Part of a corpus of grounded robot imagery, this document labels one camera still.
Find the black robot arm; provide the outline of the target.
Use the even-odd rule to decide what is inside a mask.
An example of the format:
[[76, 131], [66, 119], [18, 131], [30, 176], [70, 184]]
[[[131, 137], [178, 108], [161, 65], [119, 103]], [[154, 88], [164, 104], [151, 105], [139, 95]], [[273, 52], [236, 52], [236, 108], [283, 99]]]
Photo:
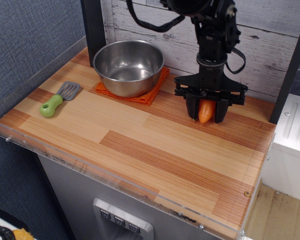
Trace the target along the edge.
[[199, 51], [196, 61], [199, 72], [177, 76], [175, 95], [185, 99], [190, 118], [197, 119], [203, 112], [203, 102], [212, 101], [214, 121], [221, 123], [233, 104], [243, 105], [248, 87], [228, 78], [228, 55], [245, 55], [235, 48], [240, 43], [237, 28], [237, 8], [232, 0], [162, 0], [169, 10], [190, 17], [195, 28]]

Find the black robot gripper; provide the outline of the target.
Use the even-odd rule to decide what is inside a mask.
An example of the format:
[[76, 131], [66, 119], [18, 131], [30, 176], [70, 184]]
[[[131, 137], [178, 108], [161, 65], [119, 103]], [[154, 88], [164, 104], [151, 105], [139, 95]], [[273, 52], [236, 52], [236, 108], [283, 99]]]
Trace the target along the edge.
[[175, 95], [183, 97], [188, 116], [197, 119], [200, 100], [215, 101], [215, 123], [222, 123], [230, 105], [243, 105], [248, 87], [231, 80], [224, 73], [224, 63], [206, 62], [199, 65], [199, 72], [177, 76]]

